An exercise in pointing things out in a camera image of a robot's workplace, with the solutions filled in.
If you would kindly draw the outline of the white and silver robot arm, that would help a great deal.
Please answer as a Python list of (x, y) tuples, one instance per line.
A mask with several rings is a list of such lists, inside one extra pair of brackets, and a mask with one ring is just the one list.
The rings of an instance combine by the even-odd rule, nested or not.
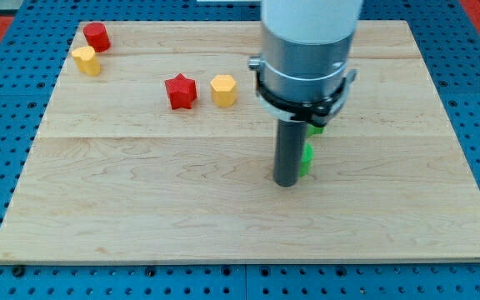
[(295, 103), (330, 96), (342, 81), (362, 5), (362, 0), (262, 0), (262, 85)]

